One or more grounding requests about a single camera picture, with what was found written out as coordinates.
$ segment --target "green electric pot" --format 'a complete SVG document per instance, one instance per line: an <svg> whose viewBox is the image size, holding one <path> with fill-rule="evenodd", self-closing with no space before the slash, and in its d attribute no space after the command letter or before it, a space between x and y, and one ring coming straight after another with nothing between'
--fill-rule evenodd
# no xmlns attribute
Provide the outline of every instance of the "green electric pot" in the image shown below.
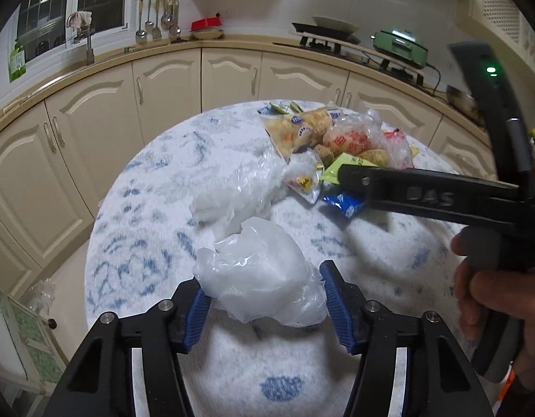
<svg viewBox="0 0 535 417"><path fill-rule="evenodd" d="M380 31L373 36L374 48L397 58L416 69L423 69L427 63L427 48L416 42L409 31Z"/></svg>

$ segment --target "green bottle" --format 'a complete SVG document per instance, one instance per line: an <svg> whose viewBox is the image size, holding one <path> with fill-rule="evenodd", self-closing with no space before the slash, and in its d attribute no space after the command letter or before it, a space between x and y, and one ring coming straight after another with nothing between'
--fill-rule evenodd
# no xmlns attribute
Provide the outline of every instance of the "green bottle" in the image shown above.
<svg viewBox="0 0 535 417"><path fill-rule="evenodd" d="M24 47L15 39L15 48L9 55L9 81L12 82L26 73Z"/></svg>

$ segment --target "floor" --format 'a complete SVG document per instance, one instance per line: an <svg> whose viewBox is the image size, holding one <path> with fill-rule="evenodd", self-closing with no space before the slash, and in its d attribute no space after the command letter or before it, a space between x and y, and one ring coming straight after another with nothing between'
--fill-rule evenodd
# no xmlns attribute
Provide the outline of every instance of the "floor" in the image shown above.
<svg viewBox="0 0 535 417"><path fill-rule="evenodd" d="M55 285L55 300L50 317L57 321L53 334L68 359L88 333L84 300L84 266L88 241L69 257L51 276Z"/></svg>

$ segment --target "blue patterned tablecloth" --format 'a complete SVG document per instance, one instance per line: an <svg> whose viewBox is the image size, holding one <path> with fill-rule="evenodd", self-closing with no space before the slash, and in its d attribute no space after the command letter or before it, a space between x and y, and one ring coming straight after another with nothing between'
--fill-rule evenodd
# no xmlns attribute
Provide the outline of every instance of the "blue patterned tablecloth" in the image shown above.
<svg viewBox="0 0 535 417"><path fill-rule="evenodd" d="M257 110L267 102L203 113L166 131L125 168L105 198L90 238L85 271L89 327L102 312L145 312L192 278L196 250L213 248L189 204L209 181L255 159L269 144ZM320 104L304 103L304 108ZM454 172L437 154L409 138L417 168ZM458 224L368 210L350 222L323 202L309 206L289 193L272 221L298 243L306 259L333 259L345 280L392 311L419 316L433 309L460 336L452 297L459 258L450 252ZM246 325L212 309L202 339L180 356L197 416L342 415L358 360L338 344L329 318L290 328L262 319ZM148 415L141 355L133 354L138 415ZM401 412L404 350L397 355L391 416Z"/></svg>

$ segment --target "red container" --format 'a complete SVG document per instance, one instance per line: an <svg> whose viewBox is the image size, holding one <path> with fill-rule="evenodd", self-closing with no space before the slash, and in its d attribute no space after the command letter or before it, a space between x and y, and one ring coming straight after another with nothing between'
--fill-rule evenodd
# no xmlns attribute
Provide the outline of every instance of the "red container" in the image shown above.
<svg viewBox="0 0 535 417"><path fill-rule="evenodd" d="M209 17L208 19L196 20L192 22L191 31L203 30L204 28L213 28L221 26L221 19L219 17Z"/></svg>

